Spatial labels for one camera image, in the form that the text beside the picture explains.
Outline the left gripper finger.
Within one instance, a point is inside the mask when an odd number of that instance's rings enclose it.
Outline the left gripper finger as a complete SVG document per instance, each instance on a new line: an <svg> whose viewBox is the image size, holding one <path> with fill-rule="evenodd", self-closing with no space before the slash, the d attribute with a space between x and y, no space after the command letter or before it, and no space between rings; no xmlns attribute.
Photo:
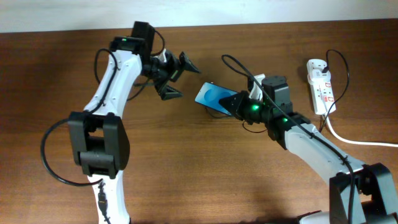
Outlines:
<svg viewBox="0 0 398 224"><path fill-rule="evenodd" d="M161 100L171 100L174 98L181 98L183 93L168 85L168 82L155 84L155 89Z"/></svg>
<svg viewBox="0 0 398 224"><path fill-rule="evenodd" d="M180 53L179 60L183 70L193 73L201 73L201 71L193 64L185 52Z"/></svg>

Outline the blue screen Galaxy smartphone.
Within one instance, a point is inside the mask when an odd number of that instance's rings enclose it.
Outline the blue screen Galaxy smartphone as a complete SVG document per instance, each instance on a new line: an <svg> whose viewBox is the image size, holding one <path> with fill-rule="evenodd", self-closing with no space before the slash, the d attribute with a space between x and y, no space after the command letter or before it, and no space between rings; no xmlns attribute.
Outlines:
<svg viewBox="0 0 398 224"><path fill-rule="evenodd" d="M205 82L195 97L195 102L217 112L231 115L224 107L219 104L219 100L237 94L236 91Z"/></svg>

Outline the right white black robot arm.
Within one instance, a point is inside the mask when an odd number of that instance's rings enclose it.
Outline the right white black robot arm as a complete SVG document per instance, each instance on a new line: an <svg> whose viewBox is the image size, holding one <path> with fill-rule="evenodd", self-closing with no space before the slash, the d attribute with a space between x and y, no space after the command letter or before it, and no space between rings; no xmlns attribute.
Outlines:
<svg viewBox="0 0 398 224"><path fill-rule="evenodd" d="M241 91L219 104L239 120L264 124L272 140L305 161L329 186L329 210L301 215L297 223L397 223L397 192L386 166L350 156L295 113L284 77L268 77L256 85L261 100Z"/></svg>

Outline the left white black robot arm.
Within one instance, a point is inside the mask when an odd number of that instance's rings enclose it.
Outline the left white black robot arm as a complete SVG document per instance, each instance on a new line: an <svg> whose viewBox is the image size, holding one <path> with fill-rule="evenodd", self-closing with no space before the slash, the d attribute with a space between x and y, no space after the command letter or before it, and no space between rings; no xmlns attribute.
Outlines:
<svg viewBox="0 0 398 224"><path fill-rule="evenodd" d="M171 100L183 94L169 82L176 82L184 71L199 71L185 53L154 53L157 33L149 23L136 21L131 35L115 37L105 50L108 64L96 93L82 112L68 118L73 159L93 188L100 223L131 222L123 187L130 143L122 117L134 82L145 76L162 100Z"/></svg>

